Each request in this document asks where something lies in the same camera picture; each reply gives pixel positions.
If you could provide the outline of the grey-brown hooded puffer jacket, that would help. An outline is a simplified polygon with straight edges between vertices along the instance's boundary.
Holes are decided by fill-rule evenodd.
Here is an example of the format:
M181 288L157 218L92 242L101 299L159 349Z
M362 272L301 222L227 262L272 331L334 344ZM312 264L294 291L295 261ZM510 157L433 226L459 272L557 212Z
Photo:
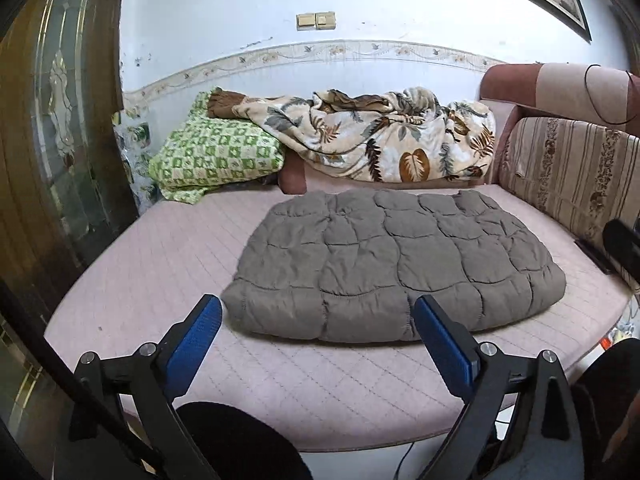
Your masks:
M484 332L548 310L565 289L547 247L485 194L354 188L274 205L222 301L243 332L382 344L416 340L411 310L425 295Z

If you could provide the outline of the striped brown sofa cushion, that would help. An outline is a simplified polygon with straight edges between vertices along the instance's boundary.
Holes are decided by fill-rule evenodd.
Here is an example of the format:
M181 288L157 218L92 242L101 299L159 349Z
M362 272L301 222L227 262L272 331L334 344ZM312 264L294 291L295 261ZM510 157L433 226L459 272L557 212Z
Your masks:
M636 136L589 122L526 117L506 139L498 181L594 247L633 292L639 291L602 242L609 221L633 228L639 220Z

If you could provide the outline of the maroon pink sofa backrest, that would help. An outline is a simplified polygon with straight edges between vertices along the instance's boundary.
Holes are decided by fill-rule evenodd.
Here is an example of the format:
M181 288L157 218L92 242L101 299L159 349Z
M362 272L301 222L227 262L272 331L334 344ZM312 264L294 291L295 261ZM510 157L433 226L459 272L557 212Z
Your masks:
M598 64L498 64L480 82L480 102L496 118L496 154L485 181L495 183L506 141L525 117L590 122L639 134L639 78Z

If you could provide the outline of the pink quilted mattress cover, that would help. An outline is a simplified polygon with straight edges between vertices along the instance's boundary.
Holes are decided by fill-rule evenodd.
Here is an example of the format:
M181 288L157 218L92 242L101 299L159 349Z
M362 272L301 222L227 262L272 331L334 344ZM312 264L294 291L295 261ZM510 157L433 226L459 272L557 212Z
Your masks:
M554 351L574 367L616 324L634 295L602 273L559 223L495 185L483 193L522 220L564 271L564 298L487 339L504 352ZM241 250L283 195L240 191L195 205L151 207L61 301L47 341L69 366L86 351L128 356L157 341L206 294L229 284ZM420 344L345 347L258 338L221 327L186 400L235 406L277 429L303 452L355 451L448 431L462 404Z

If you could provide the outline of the leaf-patterned fleece blanket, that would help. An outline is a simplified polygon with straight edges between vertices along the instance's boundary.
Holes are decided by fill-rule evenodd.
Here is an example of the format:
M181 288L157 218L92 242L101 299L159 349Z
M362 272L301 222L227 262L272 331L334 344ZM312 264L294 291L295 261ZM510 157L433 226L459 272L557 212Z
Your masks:
M360 182L480 179L497 144L486 105L440 104L422 87L363 96L330 89L309 99L215 90L207 114L248 120L322 174Z

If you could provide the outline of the green checked pillow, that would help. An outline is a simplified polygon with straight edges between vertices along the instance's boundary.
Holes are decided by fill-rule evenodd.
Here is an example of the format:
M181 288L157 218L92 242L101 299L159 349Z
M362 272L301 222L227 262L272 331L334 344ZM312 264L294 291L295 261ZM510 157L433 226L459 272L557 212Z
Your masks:
M285 147L244 119L211 118L199 93L186 120L149 162L164 200L193 205L222 186L269 178L285 162Z

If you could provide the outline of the beige wall light switch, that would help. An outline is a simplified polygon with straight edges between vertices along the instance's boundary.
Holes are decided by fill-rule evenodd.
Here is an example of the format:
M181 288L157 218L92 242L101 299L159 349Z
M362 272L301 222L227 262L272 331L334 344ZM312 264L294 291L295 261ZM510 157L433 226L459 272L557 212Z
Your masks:
M331 30L335 27L336 17L334 12L304 13L296 15L296 28L298 30Z

